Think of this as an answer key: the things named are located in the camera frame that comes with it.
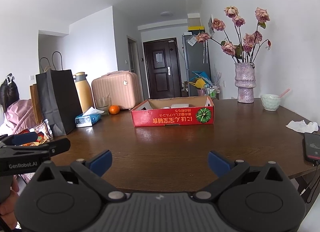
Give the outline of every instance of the purple ceramic vase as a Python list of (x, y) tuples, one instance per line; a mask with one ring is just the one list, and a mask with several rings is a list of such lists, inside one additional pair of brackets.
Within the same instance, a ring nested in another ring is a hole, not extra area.
[(253, 64), (242, 62), (236, 65), (236, 87), (238, 87), (238, 102), (253, 103), (253, 88), (256, 85)]

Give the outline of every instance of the light green bowl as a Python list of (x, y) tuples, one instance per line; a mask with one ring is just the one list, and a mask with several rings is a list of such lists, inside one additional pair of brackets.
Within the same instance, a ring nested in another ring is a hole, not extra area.
[(261, 95), (261, 102), (265, 110), (276, 111), (280, 106), (281, 98), (277, 95), (264, 94)]

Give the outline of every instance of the glass cup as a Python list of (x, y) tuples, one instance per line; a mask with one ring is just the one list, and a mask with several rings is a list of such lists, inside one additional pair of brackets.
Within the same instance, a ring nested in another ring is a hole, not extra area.
[(96, 102), (96, 108), (98, 110), (104, 111), (101, 115), (109, 114), (109, 107), (111, 105), (111, 101), (109, 96), (101, 99), (95, 100)]

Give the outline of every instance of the human hand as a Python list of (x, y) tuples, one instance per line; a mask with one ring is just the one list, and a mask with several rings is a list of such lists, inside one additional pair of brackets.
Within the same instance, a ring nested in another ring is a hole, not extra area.
[(0, 215), (5, 223), (9, 226), (10, 229), (15, 229), (17, 226), (17, 219), (13, 213), (14, 205), (16, 204), (17, 199), (19, 198), (18, 193), (19, 186), (15, 177), (11, 184), (10, 196), (0, 204)]

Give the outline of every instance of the pink jacket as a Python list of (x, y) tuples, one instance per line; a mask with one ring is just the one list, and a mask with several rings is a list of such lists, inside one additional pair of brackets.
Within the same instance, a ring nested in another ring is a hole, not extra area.
[(8, 107), (4, 114), (4, 123), (0, 126), (0, 135), (18, 134), (36, 126), (31, 99), (19, 100)]

